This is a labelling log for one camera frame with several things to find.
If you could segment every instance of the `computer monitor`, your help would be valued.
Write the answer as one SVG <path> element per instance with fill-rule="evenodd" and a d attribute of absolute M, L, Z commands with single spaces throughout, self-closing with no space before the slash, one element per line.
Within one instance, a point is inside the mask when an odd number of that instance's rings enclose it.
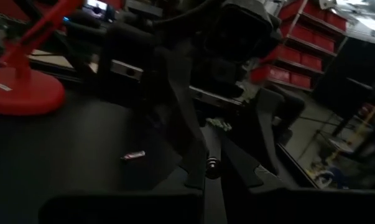
<path fill-rule="evenodd" d="M 108 10 L 108 5 L 104 2 L 97 0 L 86 0 L 82 10 L 89 13 L 91 16 L 105 20 L 106 11 Z"/>

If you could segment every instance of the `red shelf bin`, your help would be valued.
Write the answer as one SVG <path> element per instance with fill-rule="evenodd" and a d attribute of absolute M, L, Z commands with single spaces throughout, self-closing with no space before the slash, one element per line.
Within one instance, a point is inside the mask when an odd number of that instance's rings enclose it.
<path fill-rule="evenodd" d="M 302 53 L 302 59 L 301 59 L 300 63 L 304 66 L 322 71 L 322 60 L 318 57 L 314 57 L 314 56 L 311 56 L 309 54 L 303 54 Z"/>
<path fill-rule="evenodd" d="M 303 4 L 303 0 L 296 1 L 292 4 L 289 4 L 286 7 L 283 7 L 279 13 L 279 18 L 284 20 L 296 15 L 299 11 L 300 6 Z M 325 19 L 325 11 L 321 10 L 316 4 L 308 1 L 306 6 L 303 9 L 304 12 L 310 14 L 314 17 L 317 17 L 321 20 Z"/>
<path fill-rule="evenodd" d="M 288 31 L 290 29 L 291 23 L 285 23 L 281 26 L 281 33 L 285 37 L 288 34 Z M 300 24 L 296 24 L 290 33 L 290 35 L 304 40 L 309 43 L 313 43 L 313 32 L 310 29 L 304 28 Z"/>
<path fill-rule="evenodd" d="M 304 88 L 310 88 L 310 83 L 311 83 L 311 78 L 298 74 L 298 73 L 292 73 L 291 75 L 290 82 L 291 84 L 304 87 Z"/>
<path fill-rule="evenodd" d="M 326 11 L 320 9 L 320 7 L 316 6 L 314 3 L 310 1 L 306 3 L 306 6 L 303 9 L 303 11 L 321 20 L 325 19 Z"/>
<path fill-rule="evenodd" d="M 334 45 L 335 41 L 331 38 L 325 37 L 319 33 L 315 33 L 313 37 L 313 43 L 325 50 L 329 50 L 330 52 L 334 52 Z"/>
<path fill-rule="evenodd" d="M 263 61 L 275 60 L 277 57 L 300 63 L 301 53 L 289 47 L 277 46 Z"/>
<path fill-rule="evenodd" d="M 289 83 L 290 73 L 272 65 L 265 65 L 251 71 L 251 81 L 253 83 L 261 82 L 267 77 Z"/>
<path fill-rule="evenodd" d="M 336 28 L 346 31 L 346 19 L 332 12 L 326 12 L 325 21 Z"/>

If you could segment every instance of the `black table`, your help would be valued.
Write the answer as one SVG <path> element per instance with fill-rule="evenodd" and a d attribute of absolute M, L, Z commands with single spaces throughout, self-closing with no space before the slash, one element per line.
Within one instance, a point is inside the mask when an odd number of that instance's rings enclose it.
<path fill-rule="evenodd" d="M 132 110 L 68 91 L 52 114 L 0 116 L 0 223 L 37 223 L 47 199 L 72 191 L 151 189 L 179 160 Z"/>

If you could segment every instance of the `metal shelving unit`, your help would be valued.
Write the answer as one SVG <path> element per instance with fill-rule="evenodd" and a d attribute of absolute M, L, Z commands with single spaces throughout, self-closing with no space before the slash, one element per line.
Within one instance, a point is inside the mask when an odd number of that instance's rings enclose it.
<path fill-rule="evenodd" d="M 316 57 L 335 57 L 336 53 L 323 49 L 317 45 L 298 39 L 291 35 L 287 35 L 284 39 L 285 46 L 297 49 L 301 52 L 311 53 Z"/>
<path fill-rule="evenodd" d="M 303 90 L 303 91 L 308 91 L 308 92 L 312 91 L 311 89 L 304 88 L 304 87 L 301 87 L 301 86 L 297 86 L 297 85 L 294 85 L 294 84 L 291 84 L 291 83 L 286 83 L 286 82 L 283 82 L 283 81 L 280 81 L 280 80 L 275 80 L 273 78 L 269 78 L 267 80 L 272 82 L 272 83 L 280 84 L 280 85 L 287 86 L 287 87 L 297 88 L 297 89 Z"/>
<path fill-rule="evenodd" d="M 290 16 L 283 20 L 283 22 L 291 22 L 291 25 L 289 27 L 287 35 L 282 39 L 281 45 L 290 47 L 292 49 L 298 50 L 299 52 L 312 55 L 314 57 L 318 57 L 322 60 L 323 68 L 322 70 L 316 70 L 314 68 L 310 68 L 307 66 L 304 66 L 302 64 L 288 61 L 284 58 L 276 57 L 275 60 L 272 60 L 270 62 L 266 62 L 267 64 L 271 63 L 271 65 L 286 69 L 291 72 L 299 73 L 301 75 L 308 76 L 312 79 L 312 88 L 315 86 L 317 81 L 321 79 L 322 75 L 326 72 L 326 69 L 328 68 L 329 64 L 332 63 L 334 58 L 338 55 L 338 52 L 342 48 L 343 44 L 346 42 L 346 32 L 317 18 L 314 17 L 303 10 L 305 9 L 305 6 L 307 5 L 309 0 L 304 0 L 303 3 L 300 5 L 299 10 L 296 14 L 293 16 Z M 283 7 L 288 6 L 289 4 L 293 4 L 294 2 L 288 2 L 288 4 L 285 4 Z M 301 40 L 295 36 L 292 35 L 292 30 L 295 27 L 296 24 L 300 24 L 308 29 L 314 30 L 316 33 L 320 33 L 322 35 L 325 35 L 335 41 L 335 51 L 329 51 L 327 49 L 323 49 L 313 43 Z M 283 81 L 275 80 L 269 80 L 273 83 L 278 83 L 281 85 L 293 87 L 300 90 L 305 91 L 311 91 L 311 89 L 308 88 L 302 88 L 300 86 L 291 84 L 291 83 L 285 83 Z"/>
<path fill-rule="evenodd" d="M 290 60 L 286 60 L 284 58 L 277 58 L 274 61 L 271 61 L 271 63 L 276 67 L 285 68 L 288 71 L 301 73 L 302 75 L 308 75 L 311 77 L 324 74 L 320 70 L 304 66 L 297 62 L 291 62 Z"/>

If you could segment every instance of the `black cable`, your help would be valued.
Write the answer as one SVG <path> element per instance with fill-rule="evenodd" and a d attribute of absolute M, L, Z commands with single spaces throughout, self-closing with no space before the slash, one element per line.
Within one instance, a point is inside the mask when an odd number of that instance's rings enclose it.
<path fill-rule="evenodd" d="M 334 125 L 334 126 L 338 126 L 339 125 L 339 124 L 334 124 L 334 123 L 330 123 L 330 122 L 327 122 L 327 121 L 322 121 L 322 120 L 319 120 L 319 119 L 306 118 L 306 117 L 303 117 L 303 116 L 300 116 L 299 118 L 300 119 L 306 119 L 306 120 L 309 120 L 309 121 L 319 122 L 319 123 L 323 123 L 323 124 Z"/>
<path fill-rule="evenodd" d="M 206 0 L 194 9 L 187 11 L 185 14 L 170 19 L 152 21 L 152 26 L 155 29 L 161 29 L 167 26 L 180 25 L 185 21 L 193 21 L 194 18 L 198 18 L 201 14 L 205 14 L 206 11 L 211 10 L 224 1 L 225 0 Z"/>

